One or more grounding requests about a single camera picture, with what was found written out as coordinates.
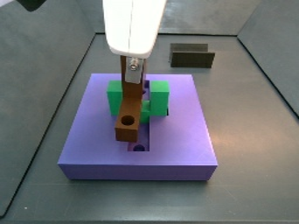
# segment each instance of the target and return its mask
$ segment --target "block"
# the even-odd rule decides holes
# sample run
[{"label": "block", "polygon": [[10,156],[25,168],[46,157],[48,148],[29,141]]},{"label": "block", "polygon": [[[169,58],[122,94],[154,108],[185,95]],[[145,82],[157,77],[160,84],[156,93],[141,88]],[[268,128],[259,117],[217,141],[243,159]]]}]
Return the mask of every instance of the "block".
[{"label": "block", "polygon": [[137,129],[141,114],[141,100],[144,92],[144,83],[138,84],[125,82],[126,72],[126,57],[120,56],[121,66],[121,88],[122,88],[122,101],[116,118],[116,140],[121,142],[137,141]]},{"label": "block", "polygon": [[211,68],[213,58],[207,44],[170,44],[170,67]]},{"label": "block", "polygon": [[172,90],[169,115],[152,116],[140,133],[146,151],[114,139],[105,92],[116,79],[120,74],[90,75],[58,160],[68,179],[208,180],[217,159],[192,76],[146,75],[149,81],[168,81]]},{"label": "block", "polygon": [[112,80],[106,85],[106,99],[109,106],[109,113],[116,116],[118,113],[121,101],[122,101],[122,88],[121,81]]},{"label": "block", "polygon": [[150,105],[149,101],[142,101],[140,123],[149,123]]},{"label": "block", "polygon": [[166,116],[169,85],[164,80],[149,82],[150,116]]},{"label": "block", "polygon": [[137,141],[141,101],[136,98],[124,98],[116,118],[116,140],[121,142]]}]

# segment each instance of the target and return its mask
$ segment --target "green block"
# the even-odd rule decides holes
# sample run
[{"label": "green block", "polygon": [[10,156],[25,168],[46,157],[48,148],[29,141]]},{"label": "green block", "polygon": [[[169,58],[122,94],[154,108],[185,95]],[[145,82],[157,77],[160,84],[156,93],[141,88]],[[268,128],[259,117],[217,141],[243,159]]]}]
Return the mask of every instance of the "green block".
[{"label": "green block", "polygon": [[149,101],[142,101],[142,107],[141,107],[141,115],[140,115],[140,123],[149,123]]},{"label": "green block", "polygon": [[165,80],[149,82],[150,116],[166,116],[169,85]]},{"label": "green block", "polygon": [[122,88],[121,88],[120,80],[112,80],[108,83],[106,100],[108,100],[109,113],[112,116],[116,116],[118,113],[120,104],[122,101]]}]

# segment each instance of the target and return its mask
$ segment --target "purple box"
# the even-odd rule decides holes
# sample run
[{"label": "purple box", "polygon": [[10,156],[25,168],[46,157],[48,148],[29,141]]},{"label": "purple box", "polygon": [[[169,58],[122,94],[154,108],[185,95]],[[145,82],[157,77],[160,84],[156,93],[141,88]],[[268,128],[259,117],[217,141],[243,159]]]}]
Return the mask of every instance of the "purple box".
[{"label": "purple box", "polygon": [[168,81],[168,116],[152,116],[140,139],[146,151],[116,141],[116,117],[109,114],[108,82],[120,74],[92,74],[60,154],[68,179],[208,180],[217,167],[192,76],[148,74]]}]

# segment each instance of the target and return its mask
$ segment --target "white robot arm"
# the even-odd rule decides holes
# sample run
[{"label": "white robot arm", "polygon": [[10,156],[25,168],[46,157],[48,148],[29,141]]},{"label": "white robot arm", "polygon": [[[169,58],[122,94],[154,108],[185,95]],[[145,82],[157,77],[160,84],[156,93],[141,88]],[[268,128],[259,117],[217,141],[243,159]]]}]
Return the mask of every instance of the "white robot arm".
[{"label": "white robot arm", "polygon": [[140,82],[144,59],[150,55],[166,0],[104,0],[106,43],[126,56],[125,81]]}]

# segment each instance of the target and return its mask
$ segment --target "metal bracket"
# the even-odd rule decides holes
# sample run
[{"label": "metal bracket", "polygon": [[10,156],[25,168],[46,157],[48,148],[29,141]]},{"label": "metal bracket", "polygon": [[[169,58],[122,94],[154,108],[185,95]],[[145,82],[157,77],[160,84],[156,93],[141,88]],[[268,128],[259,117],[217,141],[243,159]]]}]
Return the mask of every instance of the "metal bracket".
[{"label": "metal bracket", "polygon": [[138,58],[125,58],[125,82],[138,84],[141,81],[141,73],[144,60]]}]

